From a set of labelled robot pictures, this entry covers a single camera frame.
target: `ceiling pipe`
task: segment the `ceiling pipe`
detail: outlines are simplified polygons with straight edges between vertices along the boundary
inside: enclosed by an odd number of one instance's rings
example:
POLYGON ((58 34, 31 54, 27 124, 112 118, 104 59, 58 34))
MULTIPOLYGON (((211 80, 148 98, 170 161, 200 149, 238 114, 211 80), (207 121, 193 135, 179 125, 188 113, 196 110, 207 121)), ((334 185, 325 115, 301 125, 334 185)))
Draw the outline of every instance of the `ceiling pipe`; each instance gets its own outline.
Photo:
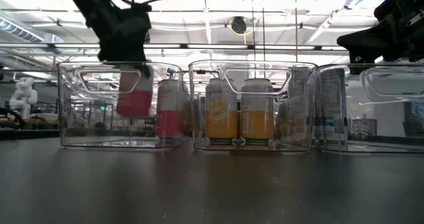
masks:
POLYGON ((303 44, 311 44, 316 38, 321 35, 325 29, 329 28, 334 20, 339 18, 347 9, 350 9, 349 5, 355 5, 358 3, 359 0, 346 0, 344 5, 340 9, 335 9, 331 11, 328 18, 321 23, 318 28, 315 30, 315 32, 303 43, 303 44))
POLYGON ((11 49, 8 49, 8 48, 0 48, 0 50, 2 50, 2 51, 4 51, 4 52, 6 52, 7 54, 11 54, 11 55, 13 55, 13 56, 16 56, 16 58, 18 59, 18 60, 20 60, 21 62, 24 62, 25 64, 30 64, 30 65, 32 65, 32 66, 35 66, 35 67, 40 67, 40 66, 42 66, 42 67, 44 67, 44 68, 48 68, 49 70, 51 70, 52 69, 52 67, 51 66, 49 66, 48 64, 45 64, 44 62, 40 62, 40 61, 38 61, 38 60, 35 60, 34 58, 30 58, 30 57, 28 57, 28 56, 25 56, 24 54, 20 54, 19 52, 15 52, 15 51, 13 51, 13 50, 11 50, 11 49))
POLYGON ((21 62, 19 59, 6 57, 6 56, 0 56, 0 65, 6 66, 8 68, 13 69, 20 69, 20 70, 38 70, 39 68, 36 67, 30 67, 23 62, 21 62))

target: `ceiling light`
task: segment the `ceiling light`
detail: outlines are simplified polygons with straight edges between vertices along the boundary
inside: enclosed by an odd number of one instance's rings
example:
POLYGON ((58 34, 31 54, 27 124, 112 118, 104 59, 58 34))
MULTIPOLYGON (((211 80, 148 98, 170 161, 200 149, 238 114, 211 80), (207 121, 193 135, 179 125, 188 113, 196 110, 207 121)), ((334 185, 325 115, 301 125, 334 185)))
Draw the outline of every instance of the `ceiling light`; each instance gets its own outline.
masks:
POLYGON ((338 50, 338 51, 345 51, 346 48, 343 48, 342 46, 324 46, 321 48, 322 50, 338 50))
POLYGON ((144 48, 180 48, 179 44, 145 44, 144 48))
POLYGON ((47 44, 39 43, 0 43, 1 48, 48 48, 47 44))
POLYGON ((365 29, 369 29, 371 27, 364 27, 364 28, 327 28, 325 32, 357 32, 365 29))
POLYGON ((74 24, 74 23, 61 23, 60 25, 65 26, 65 27, 71 27, 71 28, 84 28, 84 29, 89 29, 87 26, 85 25, 79 25, 79 24, 74 24))
POLYGON ((56 48, 100 48, 98 44, 55 44, 56 48))
MULTIPOLYGON (((265 45, 265 49, 269 50, 313 50, 314 46, 292 46, 292 45, 265 45)), ((264 49, 263 45, 256 45, 255 49, 264 49)))
POLYGON ((56 26, 56 23, 42 23, 42 24, 36 24, 36 25, 32 25, 35 28, 42 28, 42 27, 54 27, 56 26))
POLYGON ((247 45, 189 44, 187 47, 196 49, 247 49, 247 45))

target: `table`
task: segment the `table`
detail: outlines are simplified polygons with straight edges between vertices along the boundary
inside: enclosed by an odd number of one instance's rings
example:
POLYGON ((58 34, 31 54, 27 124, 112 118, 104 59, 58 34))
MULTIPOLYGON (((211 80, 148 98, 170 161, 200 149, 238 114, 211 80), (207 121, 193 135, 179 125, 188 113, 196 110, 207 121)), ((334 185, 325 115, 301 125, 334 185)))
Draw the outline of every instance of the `table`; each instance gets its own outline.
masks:
POLYGON ((0 143, 0 223, 424 223, 424 156, 0 143))

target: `orange soda can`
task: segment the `orange soda can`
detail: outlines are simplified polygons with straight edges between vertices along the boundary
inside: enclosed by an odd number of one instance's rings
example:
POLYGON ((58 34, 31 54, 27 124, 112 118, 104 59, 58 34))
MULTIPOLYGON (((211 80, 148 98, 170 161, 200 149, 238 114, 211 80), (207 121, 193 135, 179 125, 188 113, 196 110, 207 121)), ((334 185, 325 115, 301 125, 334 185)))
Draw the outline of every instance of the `orange soda can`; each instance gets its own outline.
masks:
POLYGON ((241 95, 241 137, 245 144, 267 145, 274 136, 273 87, 270 80, 252 78, 244 81, 241 95))
POLYGON ((237 95, 226 80, 209 80, 206 86, 205 109, 205 134, 210 144, 232 144, 232 140, 237 137, 237 95))

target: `white can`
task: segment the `white can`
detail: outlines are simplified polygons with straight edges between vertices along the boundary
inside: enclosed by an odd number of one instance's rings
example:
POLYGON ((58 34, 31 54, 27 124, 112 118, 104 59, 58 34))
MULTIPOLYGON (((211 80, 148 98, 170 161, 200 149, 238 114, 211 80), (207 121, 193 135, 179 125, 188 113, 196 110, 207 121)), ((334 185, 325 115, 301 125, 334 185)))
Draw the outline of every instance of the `white can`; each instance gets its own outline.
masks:
POLYGON ((156 135, 178 137, 183 134, 183 104, 188 99, 181 80, 162 80, 158 88, 156 135))
POLYGON ((246 144, 268 144, 274 136, 274 90, 270 80, 252 78, 244 81, 241 96, 241 137, 246 144))
POLYGON ((295 142, 302 141, 306 138, 307 125, 306 117, 308 116, 307 108, 309 100, 307 99, 307 82, 310 75, 309 68, 290 68, 291 80, 288 84, 288 100, 286 104, 287 117, 282 120, 281 127, 285 127, 286 131, 282 136, 282 141, 295 142))

